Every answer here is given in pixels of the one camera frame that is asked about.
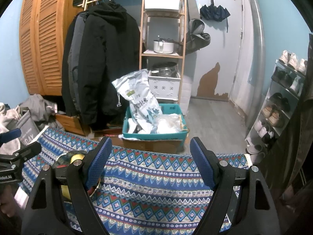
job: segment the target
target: brown shoe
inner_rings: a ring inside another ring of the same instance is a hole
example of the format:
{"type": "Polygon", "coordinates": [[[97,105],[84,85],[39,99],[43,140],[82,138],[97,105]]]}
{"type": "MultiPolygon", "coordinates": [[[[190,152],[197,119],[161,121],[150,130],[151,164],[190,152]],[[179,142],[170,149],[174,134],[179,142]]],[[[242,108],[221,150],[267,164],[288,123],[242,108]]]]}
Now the brown shoe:
{"type": "Polygon", "coordinates": [[[277,127],[277,128],[281,128],[284,126],[284,118],[282,116],[282,114],[278,111],[275,110],[272,115],[269,118],[269,123],[271,124],[271,126],[273,127],[277,127]]]}
{"type": "Polygon", "coordinates": [[[272,115],[272,112],[273,112],[272,105],[269,105],[265,107],[264,109],[262,109],[262,113],[265,116],[265,118],[269,118],[272,115]]]}

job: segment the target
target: peeling paint patch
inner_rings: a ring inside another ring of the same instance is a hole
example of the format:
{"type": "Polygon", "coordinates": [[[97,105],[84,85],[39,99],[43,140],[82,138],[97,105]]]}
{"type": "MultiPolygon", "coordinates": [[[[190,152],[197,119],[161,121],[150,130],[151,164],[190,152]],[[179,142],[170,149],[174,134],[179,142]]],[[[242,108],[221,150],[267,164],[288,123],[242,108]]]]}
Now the peeling paint patch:
{"type": "Polygon", "coordinates": [[[228,93],[224,93],[222,95],[214,94],[219,77],[219,71],[220,65],[219,63],[217,63],[212,70],[202,76],[197,91],[198,97],[203,97],[207,99],[228,100],[228,93]]]}

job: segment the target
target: teal plastic bin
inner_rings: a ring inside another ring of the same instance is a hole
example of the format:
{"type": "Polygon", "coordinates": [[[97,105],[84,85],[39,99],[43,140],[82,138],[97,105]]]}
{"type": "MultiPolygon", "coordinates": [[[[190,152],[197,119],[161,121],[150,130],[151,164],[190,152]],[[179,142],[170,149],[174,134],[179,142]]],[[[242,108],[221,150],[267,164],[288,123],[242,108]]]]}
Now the teal plastic bin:
{"type": "MultiPolygon", "coordinates": [[[[160,104],[163,114],[181,114],[183,124],[186,124],[182,111],[178,104],[160,104]]],[[[182,140],[184,144],[188,131],[166,134],[138,134],[128,132],[128,119],[131,118],[130,108],[127,108],[123,123],[124,138],[137,138],[140,140],[182,140]]]]}

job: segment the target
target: gray bag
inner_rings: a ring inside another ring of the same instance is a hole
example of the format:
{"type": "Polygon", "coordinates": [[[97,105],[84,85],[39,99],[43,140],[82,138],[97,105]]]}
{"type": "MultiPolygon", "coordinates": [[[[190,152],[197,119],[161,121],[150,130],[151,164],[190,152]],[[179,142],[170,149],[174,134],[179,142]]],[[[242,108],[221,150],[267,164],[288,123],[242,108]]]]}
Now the gray bag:
{"type": "Polygon", "coordinates": [[[17,122],[16,128],[20,128],[22,135],[18,139],[22,146],[27,146],[40,133],[28,110],[17,122]]]}
{"type": "Polygon", "coordinates": [[[211,42],[210,35],[203,32],[204,23],[200,20],[196,0],[187,0],[187,10],[188,32],[186,38],[186,55],[208,46],[211,42]]]}

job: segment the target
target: yellow object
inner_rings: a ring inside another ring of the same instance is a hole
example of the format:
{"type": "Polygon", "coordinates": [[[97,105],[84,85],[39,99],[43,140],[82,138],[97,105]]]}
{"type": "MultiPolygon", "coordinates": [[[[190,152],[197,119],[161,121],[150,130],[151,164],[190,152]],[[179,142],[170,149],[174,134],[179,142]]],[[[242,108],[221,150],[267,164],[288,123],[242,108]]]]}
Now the yellow object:
{"type": "Polygon", "coordinates": [[[85,156],[83,154],[73,155],[71,158],[71,163],[75,160],[82,160],[85,156]]]}
{"type": "Polygon", "coordinates": [[[71,196],[69,195],[68,186],[67,185],[61,185],[61,189],[62,189],[63,196],[70,200],[71,196]]]}

